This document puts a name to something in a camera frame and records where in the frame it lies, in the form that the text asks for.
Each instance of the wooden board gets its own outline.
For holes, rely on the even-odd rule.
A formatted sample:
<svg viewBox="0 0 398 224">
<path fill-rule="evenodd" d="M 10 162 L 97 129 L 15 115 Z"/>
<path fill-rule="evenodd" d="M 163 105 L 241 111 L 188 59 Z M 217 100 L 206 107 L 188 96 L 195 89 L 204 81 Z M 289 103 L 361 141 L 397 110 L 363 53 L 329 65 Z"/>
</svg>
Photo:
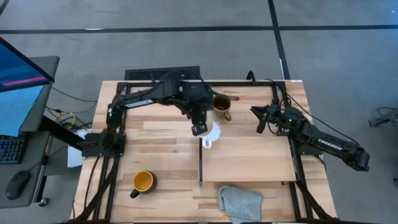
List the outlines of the wooden board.
<svg viewBox="0 0 398 224">
<path fill-rule="evenodd" d="M 96 107 L 93 131 L 105 128 L 107 105 L 113 99 L 117 82 L 103 82 Z M 288 92 L 306 109 L 307 98 L 303 83 L 286 82 Z M 271 102 L 269 87 L 217 87 L 223 93 L 239 95 L 241 101 L 233 103 L 233 120 L 223 137 L 259 137 L 255 132 L 257 118 L 250 106 L 264 106 Z M 262 219 L 293 221 L 294 211 L 288 185 L 281 182 L 204 182 L 198 181 L 198 143 L 191 134 L 190 122 L 174 107 L 150 105 L 127 112 L 127 144 L 117 177 L 111 222 L 228 222 L 228 217 L 218 210 L 217 188 L 232 185 L 260 192 L 264 196 Z M 266 129 L 262 137 L 273 137 Z M 95 158 L 83 163 L 75 197 L 76 215 L 83 210 L 88 178 Z M 96 193 L 102 159 L 94 169 L 88 201 Z M 303 156 L 303 166 L 308 188 L 320 205 L 335 216 L 329 185 L 322 164 L 314 157 Z M 157 190 L 150 195 L 130 199 L 132 178 L 142 169 L 153 171 L 159 178 Z M 108 193 L 105 192 L 99 217 L 103 218 Z"/>
<path fill-rule="evenodd" d="M 203 181 L 296 180 L 287 137 L 221 137 L 202 160 Z"/>
</svg>

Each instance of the black floor stripe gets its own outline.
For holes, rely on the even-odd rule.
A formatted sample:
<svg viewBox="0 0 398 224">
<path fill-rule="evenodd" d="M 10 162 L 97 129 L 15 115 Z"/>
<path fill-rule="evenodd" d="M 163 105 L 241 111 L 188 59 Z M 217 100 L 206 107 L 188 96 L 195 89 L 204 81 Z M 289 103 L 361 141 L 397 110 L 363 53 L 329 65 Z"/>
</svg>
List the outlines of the black floor stripe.
<svg viewBox="0 0 398 224">
<path fill-rule="evenodd" d="M 0 16 L 1 16 L 2 12 L 4 12 L 9 1 L 10 0 L 4 0 L 4 2 L 2 2 L 1 6 L 0 6 Z"/>
<path fill-rule="evenodd" d="M 398 29 L 398 25 L 358 25 L 358 26 L 280 26 L 279 30 L 379 30 Z"/>
<path fill-rule="evenodd" d="M 290 74 L 289 74 L 289 69 L 287 68 L 284 45 L 282 43 L 282 37 L 280 36 L 280 31 L 278 29 L 279 25 L 278 25 L 278 19 L 276 16 L 274 1 L 268 0 L 268 5 L 269 5 L 269 11 L 271 13 L 272 26 L 275 28 L 274 29 L 275 41 L 276 41 L 276 46 L 278 49 L 280 63 L 282 64 L 283 79 L 290 80 Z"/>
<path fill-rule="evenodd" d="M 153 27 L 111 29 L 45 29 L 45 30 L 0 30 L 0 34 L 106 34 L 136 32 L 203 32 L 203 31 L 259 31 L 273 30 L 271 26 L 214 26 L 214 27 Z"/>
</svg>

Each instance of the white mug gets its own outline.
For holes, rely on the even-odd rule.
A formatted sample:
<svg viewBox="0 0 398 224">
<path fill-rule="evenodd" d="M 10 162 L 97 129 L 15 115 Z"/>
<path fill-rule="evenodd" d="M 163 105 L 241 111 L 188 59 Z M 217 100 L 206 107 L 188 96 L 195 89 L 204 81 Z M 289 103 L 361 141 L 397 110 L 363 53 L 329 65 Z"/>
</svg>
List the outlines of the white mug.
<svg viewBox="0 0 398 224">
<path fill-rule="evenodd" d="M 221 130 L 216 122 L 213 121 L 213 126 L 207 135 L 201 137 L 201 145 L 205 149 L 211 148 L 211 142 L 216 141 L 220 136 Z"/>
</svg>

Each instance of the computer mouse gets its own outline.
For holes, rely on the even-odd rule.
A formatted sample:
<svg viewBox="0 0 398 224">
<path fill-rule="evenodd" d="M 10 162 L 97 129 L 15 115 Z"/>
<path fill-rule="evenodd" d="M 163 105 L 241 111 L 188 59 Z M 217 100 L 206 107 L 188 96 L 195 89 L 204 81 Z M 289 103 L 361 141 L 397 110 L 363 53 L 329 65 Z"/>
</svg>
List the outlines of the computer mouse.
<svg viewBox="0 0 398 224">
<path fill-rule="evenodd" d="M 21 196 L 26 184 L 30 178 L 29 171 L 22 170 L 19 171 L 8 183 L 6 187 L 6 197 L 9 200 L 15 200 Z"/>
</svg>

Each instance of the keyboard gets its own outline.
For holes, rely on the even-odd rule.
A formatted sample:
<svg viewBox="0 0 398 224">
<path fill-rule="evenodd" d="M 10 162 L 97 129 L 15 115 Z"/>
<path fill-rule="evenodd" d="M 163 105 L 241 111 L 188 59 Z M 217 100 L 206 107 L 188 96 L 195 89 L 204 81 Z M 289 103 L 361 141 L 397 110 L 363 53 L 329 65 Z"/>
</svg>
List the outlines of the keyboard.
<svg viewBox="0 0 398 224">
<path fill-rule="evenodd" d="M 25 136 L 0 136 L 0 164 L 18 164 L 26 147 Z"/>
</svg>

